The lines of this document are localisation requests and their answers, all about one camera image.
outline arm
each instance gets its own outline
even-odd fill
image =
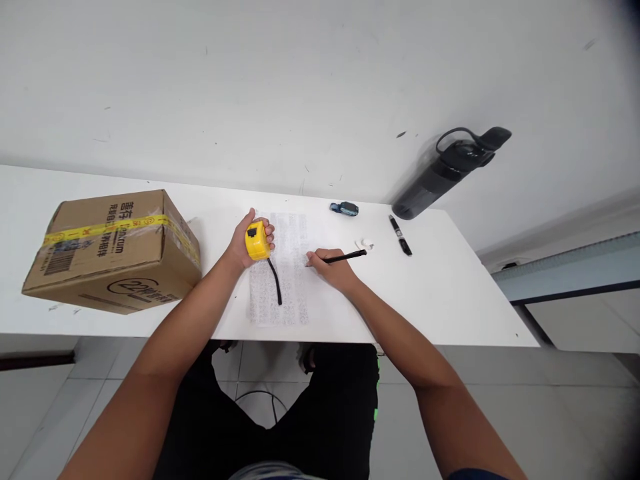
[[[178,386],[211,338],[240,275],[253,264],[244,235],[254,216],[251,209],[215,266],[153,332],[61,480],[151,478]],[[273,226],[263,222],[272,242]]]
[[[346,261],[322,261],[342,254],[342,250],[309,252],[308,265],[354,304],[389,359],[413,386],[442,476],[477,468],[512,480],[526,479],[456,372],[431,342],[362,283]]]

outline black cable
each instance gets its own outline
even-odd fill
[[[240,400],[243,397],[246,397],[247,395],[251,395],[252,393],[266,393],[267,395],[271,396],[271,409],[273,410],[273,419],[275,420],[276,423],[278,423],[278,415],[275,412],[275,403],[273,402],[274,399],[278,400],[278,402],[280,402],[280,405],[282,405],[282,408],[284,408],[285,412],[289,411],[289,409],[285,406],[285,404],[282,403],[282,400],[280,400],[278,397],[276,397],[270,391],[266,391],[266,390],[251,390],[251,391],[248,391],[248,392],[243,393],[242,395],[240,395],[238,398],[236,398],[235,402],[238,403],[238,400]]]
[[[278,305],[282,305],[282,295],[280,294],[280,282],[278,281],[278,274],[275,272],[275,268],[273,268],[271,259],[267,259],[267,262],[269,262],[269,266],[271,267],[271,271],[273,272],[273,276],[275,277],[275,289],[278,291]]]

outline tape measure cord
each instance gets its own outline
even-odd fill
[[[271,271],[273,272],[273,276],[275,278],[275,289],[278,292],[278,305],[282,305],[282,294],[280,294],[280,282],[278,281],[278,274],[275,272],[275,268],[273,268],[271,259],[267,259],[267,262],[269,262],[269,266],[271,267]]]

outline person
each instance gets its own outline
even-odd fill
[[[254,262],[236,227],[213,268],[158,326],[70,462],[62,480],[367,479],[379,380],[373,345],[314,344],[309,386],[271,429],[224,394],[210,338],[236,282]],[[266,219],[267,240],[274,226]],[[525,474],[453,368],[410,322],[372,292],[348,262],[309,252],[308,266],[360,312],[413,387],[444,478],[520,480]]]

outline left arm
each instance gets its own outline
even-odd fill
[[[254,215],[251,209],[211,271],[153,332],[60,480],[151,478],[178,386],[211,338],[240,275],[253,264],[244,235]],[[273,242],[273,226],[263,222]]]

